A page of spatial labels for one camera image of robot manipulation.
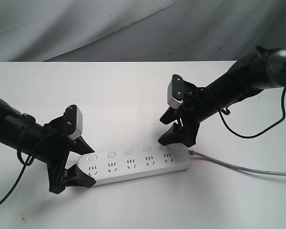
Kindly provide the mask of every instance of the white table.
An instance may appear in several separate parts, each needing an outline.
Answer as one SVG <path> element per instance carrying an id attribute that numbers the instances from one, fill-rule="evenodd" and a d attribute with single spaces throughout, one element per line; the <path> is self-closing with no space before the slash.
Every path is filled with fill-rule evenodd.
<path id="1" fill-rule="evenodd" d="M 170 126 L 173 73 L 206 86 L 233 62 L 0 63 L 0 98 L 44 124 L 77 104 L 83 137 L 94 150 L 156 141 Z M 230 126 L 255 134 L 281 116 L 282 89 L 231 106 Z M 251 168 L 286 171 L 286 120 L 251 140 L 229 133 L 219 115 L 202 122 L 196 151 Z M 71 154 L 69 166 L 78 156 Z M 28 167 L 0 206 L 0 229 L 286 229 L 286 177 L 259 176 L 193 160 L 186 171 L 100 187 L 48 192 L 44 163 Z M 15 150 L 0 144 L 0 199 L 21 169 Z"/>

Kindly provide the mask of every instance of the gray curtain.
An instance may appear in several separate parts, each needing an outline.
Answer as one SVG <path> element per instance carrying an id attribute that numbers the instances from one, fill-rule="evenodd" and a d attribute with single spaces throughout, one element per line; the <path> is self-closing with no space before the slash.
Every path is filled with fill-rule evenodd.
<path id="1" fill-rule="evenodd" d="M 286 48 L 286 0 L 0 0 L 0 61 L 236 60 Z"/>

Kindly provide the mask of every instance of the power outlet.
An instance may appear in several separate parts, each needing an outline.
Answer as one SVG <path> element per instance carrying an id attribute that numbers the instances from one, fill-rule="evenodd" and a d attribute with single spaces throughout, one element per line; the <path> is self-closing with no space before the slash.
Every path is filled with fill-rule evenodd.
<path id="1" fill-rule="evenodd" d="M 96 180 L 95 185 L 103 185 L 187 169 L 190 162 L 184 145 L 154 143 L 85 154 L 80 156 L 77 165 Z"/>

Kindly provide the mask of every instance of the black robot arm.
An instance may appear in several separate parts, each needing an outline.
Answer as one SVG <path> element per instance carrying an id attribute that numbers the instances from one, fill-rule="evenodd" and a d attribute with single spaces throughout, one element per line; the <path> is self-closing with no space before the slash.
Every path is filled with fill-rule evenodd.
<path id="1" fill-rule="evenodd" d="M 77 165 L 65 169 L 70 151 L 80 155 L 94 152 L 81 134 L 82 114 L 76 105 L 69 106 L 63 116 L 41 126 L 31 115 L 21 114 L 0 99 L 0 142 L 17 149 L 18 159 L 26 166 L 33 159 L 46 163 L 50 192 L 59 194 L 65 187 L 95 184 L 95 180 Z M 31 160 L 25 162 L 21 152 L 28 154 Z"/>
<path id="2" fill-rule="evenodd" d="M 225 108 L 264 89 L 286 87 L 286 50 L 266 50 L 257 47 L 259 53 L 238 60 L 220 78 L 205 88 L 196 87 L 173 75 L 167 89 L 168 110 L 160 118 L 164 124 L 173 126 L 159 138 L 168 145 L 183 143 L 187 147 L 196 144 L 199 124 L 218 111 L 228 115 Z"/>

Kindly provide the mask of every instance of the white backdrop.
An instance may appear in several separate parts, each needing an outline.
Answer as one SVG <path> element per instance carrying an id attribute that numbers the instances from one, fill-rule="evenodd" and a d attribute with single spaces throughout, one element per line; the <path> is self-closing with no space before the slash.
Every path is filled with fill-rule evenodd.
<path id="1" fill-rule="evenodd" d="M 0 0 L 0 61 L 235 60 L 257 44 L 286 48 L 286 0 Z"/>

